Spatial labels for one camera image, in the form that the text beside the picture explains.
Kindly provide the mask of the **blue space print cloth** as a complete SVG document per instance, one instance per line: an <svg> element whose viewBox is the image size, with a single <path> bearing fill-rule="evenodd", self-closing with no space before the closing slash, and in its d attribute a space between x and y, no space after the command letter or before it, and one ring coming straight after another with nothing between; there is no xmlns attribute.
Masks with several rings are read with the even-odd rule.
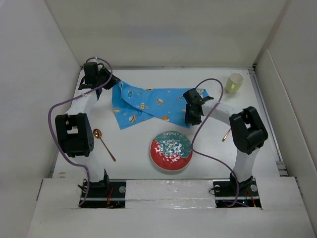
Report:
<svg viewBox="0 0 317 238"><path fill-rule="evenodd" d="M151 118L189 128L185 123L188 88L142 89L120 81L112 88L112 107L120 129Z"/></svg>

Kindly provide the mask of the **red and teal plate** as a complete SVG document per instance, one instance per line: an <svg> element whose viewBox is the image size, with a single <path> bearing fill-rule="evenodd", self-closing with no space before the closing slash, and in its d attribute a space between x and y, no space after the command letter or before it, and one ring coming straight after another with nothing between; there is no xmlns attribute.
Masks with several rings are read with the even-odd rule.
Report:
<svg viewBox="0 0 317 238"><path fill-rule="evenodd" d="M192 156L191 141L179 131L164 131L150 143L151 161L167 173L182 172L190 164Z"/></svg>

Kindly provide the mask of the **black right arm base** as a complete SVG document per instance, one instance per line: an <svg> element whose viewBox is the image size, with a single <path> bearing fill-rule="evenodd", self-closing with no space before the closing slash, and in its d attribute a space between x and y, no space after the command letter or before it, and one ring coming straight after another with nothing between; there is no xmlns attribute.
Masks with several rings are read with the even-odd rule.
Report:
<svg viewBox="0 0 317 238"><path fill-rule="evenodd" d="M237 193L233 175L228 179L213 179L209 193L215 198L216 208L261 208L260 195L255 178L239 183Z"/></svg>

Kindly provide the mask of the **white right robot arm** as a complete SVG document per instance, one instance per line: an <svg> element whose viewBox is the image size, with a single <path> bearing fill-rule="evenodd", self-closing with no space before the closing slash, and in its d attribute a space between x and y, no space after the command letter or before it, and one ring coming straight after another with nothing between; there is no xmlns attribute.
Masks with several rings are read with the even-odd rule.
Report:
<svg viewBox="0 0 317 238"><path fill-rule="evenodd" d="M201 117L211 117L230 126L237 155L230 174L229 189L234 195L241 195L253 178L256 156L268 139L267 130L257 109L252 106L240 109L218 102L210 96L203 98L194 88L185 92L183 97L186 101L187 125L203 125Z"/></svg>

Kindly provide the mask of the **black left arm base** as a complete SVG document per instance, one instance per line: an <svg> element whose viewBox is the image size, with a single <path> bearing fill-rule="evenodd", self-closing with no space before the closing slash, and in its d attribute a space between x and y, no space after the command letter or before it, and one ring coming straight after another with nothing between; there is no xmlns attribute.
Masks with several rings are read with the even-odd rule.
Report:
<svg viewBox="0 0 317 238"><path fill-rule="evenodd" d="M80 208L125 208L126 180L109 179L107 172L104 171L102 180L89 183L88 195L85 197L87 184L87 180L84 179L83 184L78 185L81 189Z"/></svg>

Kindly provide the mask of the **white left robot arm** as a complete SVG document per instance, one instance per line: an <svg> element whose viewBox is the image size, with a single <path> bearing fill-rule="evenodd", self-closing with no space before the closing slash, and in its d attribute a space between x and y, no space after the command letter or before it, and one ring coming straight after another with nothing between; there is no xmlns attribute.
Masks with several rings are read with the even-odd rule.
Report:
<svg viewBox="0 0 317 238"><path fill-rule="evenodd" d="M94 191L98 196L110 192L110 182L106 170L90 153L94 149L94 133L89 122L89 114L99 100L103 89L111 89L120 82L103 63L96 59L83 64L84 76L80 81L78 93L82 97L75 99L65 114L55 117L57 140L62 151L72 163L80 165L89 173L87 180L79 186L83 191Z"/></svg>

